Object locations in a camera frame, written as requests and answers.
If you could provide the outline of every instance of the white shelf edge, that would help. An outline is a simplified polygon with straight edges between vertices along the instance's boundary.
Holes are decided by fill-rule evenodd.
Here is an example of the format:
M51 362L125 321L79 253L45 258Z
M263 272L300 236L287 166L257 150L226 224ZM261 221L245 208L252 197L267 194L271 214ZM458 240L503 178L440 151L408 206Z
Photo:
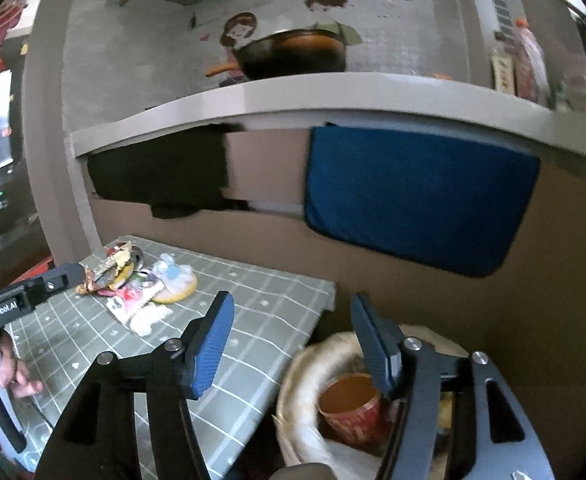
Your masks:
M586 157L586 112L557 113L487 88L383 73L308 74L252 81L177 99L71 134L76 156L242 117L339 110L433 116L478 124Z

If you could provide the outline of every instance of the cooking pot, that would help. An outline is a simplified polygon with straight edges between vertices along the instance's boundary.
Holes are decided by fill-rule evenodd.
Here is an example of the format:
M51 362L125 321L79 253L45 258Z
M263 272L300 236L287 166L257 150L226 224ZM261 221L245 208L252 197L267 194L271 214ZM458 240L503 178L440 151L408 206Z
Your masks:
M213 67L207 77L241 70L249 79L316 72L344 72L346 43L329 30L296 29L277 32L233 49L237 62Z

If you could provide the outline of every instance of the red cup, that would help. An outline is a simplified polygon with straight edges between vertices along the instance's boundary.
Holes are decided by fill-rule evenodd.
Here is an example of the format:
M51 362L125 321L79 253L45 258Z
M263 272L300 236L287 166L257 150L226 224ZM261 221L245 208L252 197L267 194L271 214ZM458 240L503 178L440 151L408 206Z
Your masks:
M320 394L317 409L345 444L381 444L388 438L380 394L368 374L346 374L331 380Z

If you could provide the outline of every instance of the shelf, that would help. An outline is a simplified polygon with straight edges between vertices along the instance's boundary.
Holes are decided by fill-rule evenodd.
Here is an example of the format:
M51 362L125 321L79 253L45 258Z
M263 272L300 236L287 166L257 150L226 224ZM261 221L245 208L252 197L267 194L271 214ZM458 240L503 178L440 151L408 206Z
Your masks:
M326 121L393 128L407 116L489 127L496 138L586 157L586 112L557 113L470 84L382 73L265 79L191 95L121 121L71 134L75 156L217 121L246 129L305 128Z

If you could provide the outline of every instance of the blue gripper pad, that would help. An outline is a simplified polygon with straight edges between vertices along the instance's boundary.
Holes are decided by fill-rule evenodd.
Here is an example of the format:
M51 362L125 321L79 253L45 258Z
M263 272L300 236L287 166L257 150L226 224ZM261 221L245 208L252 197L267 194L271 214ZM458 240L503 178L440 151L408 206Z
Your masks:
M351 302L351 323L373 384L391 398L400 380L402 359L399 341L389 330L390 322L379 316L366 294L359 292Z
M235 318L235 302L229 292L219 291L209 311L201 318L185 352L185 362L195 361L191 391L195 399L211 387L222 351Z

